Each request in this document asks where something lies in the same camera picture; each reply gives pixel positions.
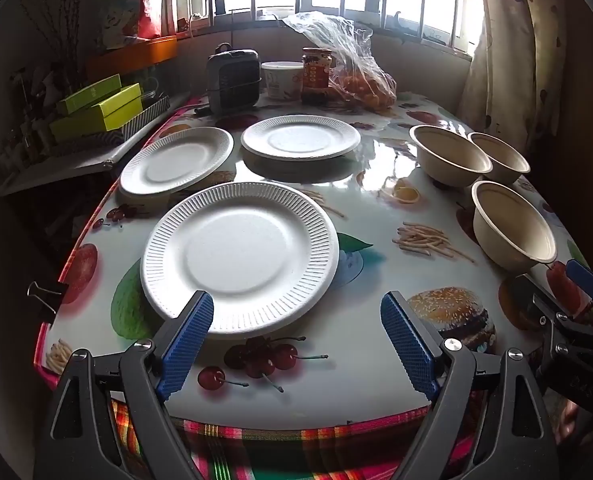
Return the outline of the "beige paper bowl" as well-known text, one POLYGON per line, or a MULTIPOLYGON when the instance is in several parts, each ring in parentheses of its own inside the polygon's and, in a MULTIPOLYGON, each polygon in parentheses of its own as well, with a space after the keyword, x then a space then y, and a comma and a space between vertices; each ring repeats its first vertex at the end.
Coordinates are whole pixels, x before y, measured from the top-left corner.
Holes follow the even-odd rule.
POLYGON ((493 169, 487 177, 503 185, 512 185, 531 167, 521 153, 496 136, 483 132, 470 132, 468 139, 489 156, 493 169))
POLYGON ((493 181, 471 188, 473 232, 485 255, 510 273, 525 273, 557 258, 553 232, 539 211, 519 193, 493 181))
POLYGON ((409 136, 420 168, 450 188, 467 188, 493 169, 490 157, 478 145, 452 131, 419 125, 409 130, 409 136))

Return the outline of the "white paper plate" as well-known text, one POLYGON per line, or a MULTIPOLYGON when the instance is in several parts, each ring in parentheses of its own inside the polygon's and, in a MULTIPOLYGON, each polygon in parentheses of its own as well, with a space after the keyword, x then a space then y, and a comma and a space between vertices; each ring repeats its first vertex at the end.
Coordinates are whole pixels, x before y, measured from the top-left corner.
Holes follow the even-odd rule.
POLYGON ((248 152, 257 156, 282 162, 316 162, 354 151, 362 137, 340 119, 283 115, 246 128, 240 140, 248 152))
POLYGON ((198 127, 179 130, 154 141, 125 166, 121 192, 154 197, 189 188, 223 165, 234 149, 224 129, 198 127))
POLYGON ((339 251, 333 222, 310 197, 277 183, 230 182, 164 214, 144 248, 141 285, 162 318, 207 292, 210 337, 242 339, 309 312, 333 282, 339 251))

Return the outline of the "plaid cloth under table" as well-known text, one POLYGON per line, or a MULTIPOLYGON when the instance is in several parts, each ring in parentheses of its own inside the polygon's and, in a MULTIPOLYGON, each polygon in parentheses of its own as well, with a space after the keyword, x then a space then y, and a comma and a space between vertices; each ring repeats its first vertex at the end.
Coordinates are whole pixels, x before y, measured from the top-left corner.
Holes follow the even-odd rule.
POLYGON ((175 419, 205 479, 389 479, 411 447, 426 408, 369 422, 255 430, 175 419))

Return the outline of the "black binder clip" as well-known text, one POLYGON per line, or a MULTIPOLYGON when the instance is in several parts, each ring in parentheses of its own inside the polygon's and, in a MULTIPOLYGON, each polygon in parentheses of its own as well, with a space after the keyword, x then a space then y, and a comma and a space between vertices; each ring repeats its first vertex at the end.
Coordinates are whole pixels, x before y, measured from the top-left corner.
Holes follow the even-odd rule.
POLYGON ((57 317, 60 308, 64 305, 64 298, 69 285, 61 282, 50 282, 42 285, 32 281, 27 286, 26 296, 34 298, 40 304, 42 322, 51 325, 57 317))

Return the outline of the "fruit print tablecloth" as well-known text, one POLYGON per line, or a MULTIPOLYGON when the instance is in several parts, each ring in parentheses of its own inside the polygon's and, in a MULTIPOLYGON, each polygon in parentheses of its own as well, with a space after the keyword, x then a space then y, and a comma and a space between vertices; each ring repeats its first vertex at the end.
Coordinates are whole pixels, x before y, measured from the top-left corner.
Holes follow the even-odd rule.
MULTIPOLYGON (((359 130, 355 150, 321 168, 290 169, 259 162, 234 148, 208 185, 272 181, 310 197, 335 227, 338 272, 327 292, 286 322, 281 311, 263 318, 273 344, 292 344, 299 356, 289 370, 251 378, 226 370, 226 384, 206 390, 196 376, 170 396, 175 417, 256 429, 303 429, 363 422, 423 406, 380 322, 380 301, 390 290, 416 299, 449 330, 477 316, 487 331, 471 337, 478 350, 517 347, 536 339, 506 301, 506 274, 484 255, 471 229, 466 191, 444 191, 416 162, 409 129, 428 120, 456 133, 467 128, 437 104, 405 93, 383 115, 329 110, 359 130)), ((150 309, 140 283, 147 240, 166 205, 139 207, 110 218, 124 197, 106 194, 80 234, 62 278, 68 299, 42 329, 35 363, 47 382, 64 359, 85 348, 96 356, 126 349, 144 330, 150 309)))

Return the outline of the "patterned beige curtain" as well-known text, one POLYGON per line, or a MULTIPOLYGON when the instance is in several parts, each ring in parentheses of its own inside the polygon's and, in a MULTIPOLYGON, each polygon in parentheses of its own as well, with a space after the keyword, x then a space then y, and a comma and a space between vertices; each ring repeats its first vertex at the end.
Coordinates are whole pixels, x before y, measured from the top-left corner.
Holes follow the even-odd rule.
POLYGON ((458 116, 528 154, 558 128, 565 0, 482 0, 483 25, 458 116))

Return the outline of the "grey striped tray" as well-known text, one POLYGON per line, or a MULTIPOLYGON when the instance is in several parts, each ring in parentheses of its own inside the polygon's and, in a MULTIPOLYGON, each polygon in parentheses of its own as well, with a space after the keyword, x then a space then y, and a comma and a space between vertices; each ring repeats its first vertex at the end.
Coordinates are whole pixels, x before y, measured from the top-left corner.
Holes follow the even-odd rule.
POLYGON ((116 148, 136 136, 136 133, 146 127, 149 122, 159 118, 170 108, 170 97, 163 94, 161 98, 145 108, 120 128, 106 132, 91 133, 81 138, 58 143, 51 149, 54 156, 64 156, 72 153, 93 150, 94 148, 116 148))

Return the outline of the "lower lime green box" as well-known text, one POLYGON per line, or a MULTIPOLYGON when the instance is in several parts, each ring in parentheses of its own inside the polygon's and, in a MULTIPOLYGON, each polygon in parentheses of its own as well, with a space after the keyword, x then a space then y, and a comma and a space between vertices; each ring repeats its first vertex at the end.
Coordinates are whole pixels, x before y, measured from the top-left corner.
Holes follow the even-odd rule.
POLYGON ((142 112, 141 95, 140 84, 131 84, 103 101, 55 120, 49 125, 50 132, 62 143, 121 129, 142 112))

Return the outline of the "lime green box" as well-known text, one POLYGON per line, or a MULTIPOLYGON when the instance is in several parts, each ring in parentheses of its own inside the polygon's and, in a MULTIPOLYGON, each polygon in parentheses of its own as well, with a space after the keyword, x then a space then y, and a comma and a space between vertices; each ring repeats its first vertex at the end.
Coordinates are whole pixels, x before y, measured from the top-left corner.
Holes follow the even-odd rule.
POLYGON ((121 88, 121 76, 119 74, 100 79, 62 99, 57 104, 57 112, 61 116, 70 116, 83 108, 106 99, 108 96, 113 96, 121 88))
POLYGON ((55 120, 49 125, 50 132, 62 143, 121 129, 142 112, 141 95, 140 84, 131 84, 103 101, 55 120))

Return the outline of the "plastic bag of oranges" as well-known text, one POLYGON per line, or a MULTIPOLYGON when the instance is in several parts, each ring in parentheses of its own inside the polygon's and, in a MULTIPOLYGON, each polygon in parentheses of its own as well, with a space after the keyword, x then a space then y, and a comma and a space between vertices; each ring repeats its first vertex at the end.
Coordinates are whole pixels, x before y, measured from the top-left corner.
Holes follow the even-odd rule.
POLYGON ((310 41, 306 48, 331 51, 328 101, 343 101, 367 110, 385 110, 394 104, 397 83, 371 53, 371 29, 318 11, 292 14, 283 23, 310 41))

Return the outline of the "upper lime green box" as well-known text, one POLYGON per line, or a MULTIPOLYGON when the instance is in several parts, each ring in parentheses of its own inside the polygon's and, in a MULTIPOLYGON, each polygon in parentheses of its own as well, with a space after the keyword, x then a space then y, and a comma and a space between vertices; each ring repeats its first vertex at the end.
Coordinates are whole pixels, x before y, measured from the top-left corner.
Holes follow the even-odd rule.
POLYGON ((61 116, 70 116, 83 108, 106 99, 108 96, 113 96, 121 88, 121 76, 119 74, 100 79, 62 99, 57 104, 57 112, 61 116))

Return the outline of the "small grey desk heater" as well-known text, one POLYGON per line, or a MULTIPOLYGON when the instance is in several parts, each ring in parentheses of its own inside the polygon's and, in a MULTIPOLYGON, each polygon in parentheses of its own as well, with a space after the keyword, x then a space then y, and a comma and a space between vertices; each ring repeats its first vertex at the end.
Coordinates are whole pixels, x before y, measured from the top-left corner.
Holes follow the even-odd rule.
POLYGON ((219 44, 206 63, 208 106, 214 115, 254 107, 260 99, 261 64, 253 49, 219 44))

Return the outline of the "red labelled sauce jar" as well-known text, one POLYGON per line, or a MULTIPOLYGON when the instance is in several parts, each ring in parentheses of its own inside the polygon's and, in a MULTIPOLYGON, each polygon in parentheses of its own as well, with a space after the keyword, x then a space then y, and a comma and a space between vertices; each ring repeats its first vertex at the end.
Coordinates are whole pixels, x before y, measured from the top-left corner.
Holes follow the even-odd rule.
POLYGON ((331 51, 304 48, 301 100, 307 105, 324 105, 329 98, 329 74, 333 58, 331 51))

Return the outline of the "orange shelf box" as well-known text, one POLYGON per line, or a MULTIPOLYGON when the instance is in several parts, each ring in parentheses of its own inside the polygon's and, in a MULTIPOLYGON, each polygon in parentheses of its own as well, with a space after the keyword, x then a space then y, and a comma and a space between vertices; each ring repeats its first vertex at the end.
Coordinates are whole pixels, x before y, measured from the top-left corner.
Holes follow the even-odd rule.
POLYGON ((85 62, 86 75, 90 81, 127 75, 176 58, 177 51, 175 36, 130 44, 103 54, 91 55, 85 62))

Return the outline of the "red gift bag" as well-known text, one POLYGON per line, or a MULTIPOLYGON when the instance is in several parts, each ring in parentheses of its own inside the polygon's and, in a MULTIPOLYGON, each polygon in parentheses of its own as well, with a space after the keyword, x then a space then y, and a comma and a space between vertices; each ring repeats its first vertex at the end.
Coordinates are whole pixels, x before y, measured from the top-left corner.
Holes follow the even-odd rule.
POLYGON ((161 36, 163 0, 99 0, 100 44, 114 50, 161 36))

